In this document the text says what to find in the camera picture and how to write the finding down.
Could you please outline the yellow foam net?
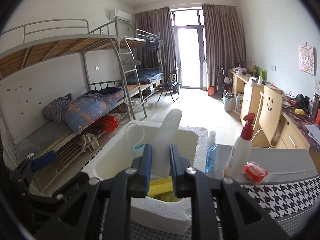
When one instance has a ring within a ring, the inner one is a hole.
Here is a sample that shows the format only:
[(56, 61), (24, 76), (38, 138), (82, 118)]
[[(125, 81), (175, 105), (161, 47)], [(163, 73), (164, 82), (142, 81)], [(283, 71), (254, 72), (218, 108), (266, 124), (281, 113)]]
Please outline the yellow foam net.
[(182, 200), (182, 198), (177, 198), (175, 196), (171, 176), (151, 181), (148, 197), (169, 203), (179, 202)]

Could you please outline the white foam sheet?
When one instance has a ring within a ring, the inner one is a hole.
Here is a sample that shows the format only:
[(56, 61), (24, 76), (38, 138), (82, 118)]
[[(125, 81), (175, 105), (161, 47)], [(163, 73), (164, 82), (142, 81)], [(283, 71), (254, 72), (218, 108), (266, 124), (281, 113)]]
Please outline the white foam sheet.
[(151, 174), (167, 178), (170, 170), (170, 145), (174, 143), (182, 111), (172, 109), (164, 118), (152, 144)]

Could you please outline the near metal bunk bed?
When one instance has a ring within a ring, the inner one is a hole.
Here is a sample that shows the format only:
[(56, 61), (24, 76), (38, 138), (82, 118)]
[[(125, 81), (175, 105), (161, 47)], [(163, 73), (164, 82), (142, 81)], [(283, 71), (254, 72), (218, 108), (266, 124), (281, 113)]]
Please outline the near metal bunk bed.
[(80, 134), (49, 121), (42, 109), (71, 93), (75, 98), (90, 90), (118, 87), (125, 96), (109, 115), (134, 120), (145, 101), (141, 95), (134, 49), (146, 45), (150, 35), (115, 19), (91, 30), (84, 19), (54, 19), (28, 23), (1, 33), (1, 126), (8, 158), (17, 166), (27, 155), (57, 152), (52, 164), (36, 172), (31, 188), (39, 194), (74, 163), (94, 153), (90, 139), (105, 131), (97, 121)]

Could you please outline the red snack packet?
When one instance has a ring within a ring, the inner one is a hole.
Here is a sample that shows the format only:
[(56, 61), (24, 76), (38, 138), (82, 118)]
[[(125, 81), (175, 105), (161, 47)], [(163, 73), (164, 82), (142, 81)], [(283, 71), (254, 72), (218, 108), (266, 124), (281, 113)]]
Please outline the red snack packet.
[(268, 175), (268, 171), (257, 163), (250, 161), (243, 168), (244, 176), (253, 184), (260, 184)]

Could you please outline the white red pump bottle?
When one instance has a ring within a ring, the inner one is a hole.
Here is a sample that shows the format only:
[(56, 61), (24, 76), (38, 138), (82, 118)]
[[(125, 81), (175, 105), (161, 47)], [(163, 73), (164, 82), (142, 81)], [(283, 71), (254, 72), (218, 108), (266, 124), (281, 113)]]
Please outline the white red pump bottle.
[(223, 170), (223, 177), (232, 177), (233, 179), (236, 179), (236, 177), (243, 171), (252, 150), (254, 119), (254, 113), (249, 113), (243, 117), (243, 120), (246, 123), (242, 128), (240, 136), (236, 139), (231, 149)]

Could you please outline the blue liquid spray bottle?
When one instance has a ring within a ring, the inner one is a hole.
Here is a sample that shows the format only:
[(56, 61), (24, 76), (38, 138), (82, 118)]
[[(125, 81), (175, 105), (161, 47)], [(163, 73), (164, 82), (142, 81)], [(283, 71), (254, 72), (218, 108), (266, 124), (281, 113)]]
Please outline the blue liquid spray bottle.
[(216, 156), (217, 144), (216, 144), (216, 132), (211, 131), (207, 140), (207, 155), (205, 172), (210, 172), (214, 167), (215, 156)]

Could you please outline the blue plaid quilt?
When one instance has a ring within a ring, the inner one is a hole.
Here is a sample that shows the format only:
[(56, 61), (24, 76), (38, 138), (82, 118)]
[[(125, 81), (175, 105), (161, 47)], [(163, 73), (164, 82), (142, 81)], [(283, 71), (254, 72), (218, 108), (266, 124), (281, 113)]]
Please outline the blue plaid quilt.
[(69, 93), (48, 103), (42, 109), (42, 116), (49, 121), (68, 126), (74, 133), (80, 134), (114, 109), (124, 96), (124, 91), (118, 87), (90, 90), (77, 98)]

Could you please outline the red plastic bag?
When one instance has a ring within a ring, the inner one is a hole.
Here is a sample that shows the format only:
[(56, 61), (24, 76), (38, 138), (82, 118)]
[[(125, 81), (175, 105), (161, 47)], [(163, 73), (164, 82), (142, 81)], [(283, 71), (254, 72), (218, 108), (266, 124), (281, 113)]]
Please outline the red plastic bag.
[(102, 116), (97, 121), (97, 126), (106, 132), (113, 132), (118, 127), (118, 125), (119, 123), (117, 118), (111, 115)]

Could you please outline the wooden smiley face chair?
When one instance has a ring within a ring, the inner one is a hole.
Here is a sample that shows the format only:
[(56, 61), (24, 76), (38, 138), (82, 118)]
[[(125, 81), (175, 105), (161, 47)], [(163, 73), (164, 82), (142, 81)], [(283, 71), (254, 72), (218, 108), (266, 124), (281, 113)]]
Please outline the wooden smiley face chair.
[(260, 93), (258, 116), (254, 124), (253, 147), (275, 147), (273, 139), (279, 125), (283, 97), (281, 92), (265, 86)]

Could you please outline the white bucket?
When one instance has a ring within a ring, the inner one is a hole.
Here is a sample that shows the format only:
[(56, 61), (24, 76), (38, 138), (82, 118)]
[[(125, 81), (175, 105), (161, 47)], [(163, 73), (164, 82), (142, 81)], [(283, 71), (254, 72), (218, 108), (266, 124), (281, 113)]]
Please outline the white bucket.
[(235, 107), (235, 98), (233, 93), (227, 93), (222, 97), (225, 112), (232, 112)]

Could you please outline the near wooden desk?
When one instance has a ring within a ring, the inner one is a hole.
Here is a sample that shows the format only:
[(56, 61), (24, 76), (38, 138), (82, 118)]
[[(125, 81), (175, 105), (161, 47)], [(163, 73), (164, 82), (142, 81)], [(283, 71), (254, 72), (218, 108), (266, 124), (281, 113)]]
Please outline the near wooden desk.
[(310, 135), (307, 125), (314, 122), (308, 114), (295, 113), (297, 104), (288, 96), (283, 97), (282, 112), (274, 141), (276, 148), (306, 149), (313, 158), (319, 158), (319, 143)]

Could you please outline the wooden desk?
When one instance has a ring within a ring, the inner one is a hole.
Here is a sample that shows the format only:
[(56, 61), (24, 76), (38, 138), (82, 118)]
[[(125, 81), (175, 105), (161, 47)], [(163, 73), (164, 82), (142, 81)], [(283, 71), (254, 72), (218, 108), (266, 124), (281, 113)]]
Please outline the wooden desk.
[(319, 158), (319, 143), (310, 135), (307, 125), (314, 122), (308, 114), (295, 113), (297, 104), (288, 96), (283, 97), (282, 112), (274, 141), (276, 148), (306, 149), (313, 158)]
[(278, 87), (267, 84), (267, 85), (257, 85), (256, 83), (250, 83), (250, 77), (245, 75), (237, 74), (231, 69), (228, 71), (229, 75), (232, 75), (232, 89), (234, 95), (237, 97), (239, 94), (243, 95), (241, 109), (236, 110), (240, 114), (241, 124), (244, 125), (245, 122), (243, 117), (248, 113), (255, 113), (258, 116), (258, 108), (260, 103), (260, 92), (264, 92), (265, 86), (274, 90), (278, 94), (283, 91)]

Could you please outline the orange box by door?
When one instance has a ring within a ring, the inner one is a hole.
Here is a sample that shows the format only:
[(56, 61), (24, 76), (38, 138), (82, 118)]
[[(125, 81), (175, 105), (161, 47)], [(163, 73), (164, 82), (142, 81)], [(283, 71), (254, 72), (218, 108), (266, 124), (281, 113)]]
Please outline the orange box by door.
[(215, 88), (214, 88), (214, 86), (209, 86), (209, 87), (208, 87), (208, 95), (209, 95), (209, 96), (214, 96), (214, 94), (215, 94)]

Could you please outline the far wooden desk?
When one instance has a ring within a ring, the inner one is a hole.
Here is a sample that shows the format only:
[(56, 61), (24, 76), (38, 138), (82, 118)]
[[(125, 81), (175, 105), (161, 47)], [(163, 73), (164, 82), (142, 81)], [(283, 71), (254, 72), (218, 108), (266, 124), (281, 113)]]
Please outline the far wooden desk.
[(244, 125), (245, 122), (243, 117), (248, 113), (255, 113), (258, 116), (258, 108), (260, 103), (260, 92), (264, 92), (265, 86), (274, 90), (278, 94), (283, 91), (278, 87), (267, 84), (267, 85), (257, 85), (256, 83), (250, 83), (250, 77), (245, 75), (237, 74), (231, 69), (228, 71), (229, 75), (232, 75), (232, 89), (234, 95), (237, 97), (239, 94), (243, 95), (241, 109), (236, 110), (240, 114), (241, 124)]

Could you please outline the papers on desk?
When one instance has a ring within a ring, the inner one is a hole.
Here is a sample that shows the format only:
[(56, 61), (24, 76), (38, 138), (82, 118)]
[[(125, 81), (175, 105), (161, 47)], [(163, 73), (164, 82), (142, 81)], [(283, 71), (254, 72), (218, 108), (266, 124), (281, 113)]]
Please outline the papers on desk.
[(319, 125), (311, 124), (311, 125), (305, 125), (306, 129), (308, 130), (308, 135), (312, 137), (314, 140), (319, 141), (320, 140), (320, 130)]

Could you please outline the yellow object on desk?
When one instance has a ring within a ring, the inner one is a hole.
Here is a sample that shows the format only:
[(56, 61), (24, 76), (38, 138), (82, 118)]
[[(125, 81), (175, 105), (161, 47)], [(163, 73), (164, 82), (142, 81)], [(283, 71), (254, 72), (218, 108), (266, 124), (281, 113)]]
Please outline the yellow object on desk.
[(305, 112), (301, 108), (295, 109), (294, 113), (296, 115), (304, 115), (305, 114)]

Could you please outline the black folding chair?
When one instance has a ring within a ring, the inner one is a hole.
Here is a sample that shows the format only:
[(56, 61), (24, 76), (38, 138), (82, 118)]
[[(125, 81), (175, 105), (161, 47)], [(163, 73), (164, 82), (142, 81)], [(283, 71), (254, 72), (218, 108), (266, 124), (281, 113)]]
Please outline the black folding chair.
[(178, 70), (179, 68), (176, 67), (174, 68), (167, 76), (166, 80), (159, 84), (159, 88), (160, 88), (160, 96), (158, 98), (157, 101), (160, 100), (162, 94), (164, 91), (166, 91), (165, 95), (164, 96), (167, 96), (167, 94), (169, 93), (173, 102), (175, 102), (176, 100), (173, 98), (173, 92), (174, 92), (174, 87), (176, 87), (178, 85), (178, 81), (177, 81), (177, 76), (178, 76)]

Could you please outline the right brown curtain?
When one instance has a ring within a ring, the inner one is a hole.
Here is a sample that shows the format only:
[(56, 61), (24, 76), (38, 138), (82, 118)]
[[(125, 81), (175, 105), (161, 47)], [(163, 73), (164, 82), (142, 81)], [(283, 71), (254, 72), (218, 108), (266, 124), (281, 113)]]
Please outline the right brown curtain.
[(244, 25), (237, 6), (203, 4), (202, 11), (207, 86), (216, 87), (220, 70), (247, 65)]

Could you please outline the balcony glass door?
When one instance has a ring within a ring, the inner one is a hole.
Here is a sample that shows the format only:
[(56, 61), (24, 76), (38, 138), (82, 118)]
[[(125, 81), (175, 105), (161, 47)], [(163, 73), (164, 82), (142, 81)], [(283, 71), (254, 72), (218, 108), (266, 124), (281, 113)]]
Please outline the balcony glass door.
[(172, 10), (171, 18), (181, 86), (202, 89), (206, 60), (203, 11), (201, 8)]

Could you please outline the white air conditioner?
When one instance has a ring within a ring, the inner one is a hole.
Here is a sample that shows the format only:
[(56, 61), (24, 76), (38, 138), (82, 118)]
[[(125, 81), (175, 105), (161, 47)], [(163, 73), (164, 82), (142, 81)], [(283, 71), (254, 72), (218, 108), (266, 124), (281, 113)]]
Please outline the white air conditioner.
[(119, 20), (125, 21), (125, 22), (131, 22), (132, 21), (132, 15), (118, 10), (118, 9), (112, 9), (109, 11), (109, 20), (114, 20), (115, 18), (118, 18)]

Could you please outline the pink cartoon wall picture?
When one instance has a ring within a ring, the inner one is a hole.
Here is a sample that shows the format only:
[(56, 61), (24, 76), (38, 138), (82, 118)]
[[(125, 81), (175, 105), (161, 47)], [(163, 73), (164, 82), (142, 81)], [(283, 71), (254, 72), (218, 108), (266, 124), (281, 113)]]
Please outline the pink cartoon wall picture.
[(299, 70), (308, 74), (315, 74), (315, 55), (312, 46), (299, 46), (298, 47)]

